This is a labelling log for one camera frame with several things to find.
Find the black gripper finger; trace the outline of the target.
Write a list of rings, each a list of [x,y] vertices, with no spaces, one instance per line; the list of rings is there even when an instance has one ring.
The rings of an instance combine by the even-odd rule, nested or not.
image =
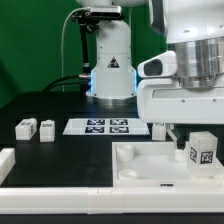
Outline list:
[[[174,124],[167,124],[166,132],[172,139],[175,149],[183,150],[185,148],[185,144],[181,141],[181,134]]]

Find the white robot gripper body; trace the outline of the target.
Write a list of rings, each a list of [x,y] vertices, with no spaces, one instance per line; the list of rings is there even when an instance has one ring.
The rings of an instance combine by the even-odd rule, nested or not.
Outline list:
[[[146,123],[224,124],[224,74],[214,87],[184,89],[174,76],[177,59],[166,51],[138,65],[139,117]]]

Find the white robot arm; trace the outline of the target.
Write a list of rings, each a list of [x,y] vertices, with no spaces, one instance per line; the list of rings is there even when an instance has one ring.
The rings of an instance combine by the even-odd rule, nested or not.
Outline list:
[[[224,0],[78,0],[87,7],[147,3],[152,52],[139,60],[137,107],[147,123],[224,125]]]

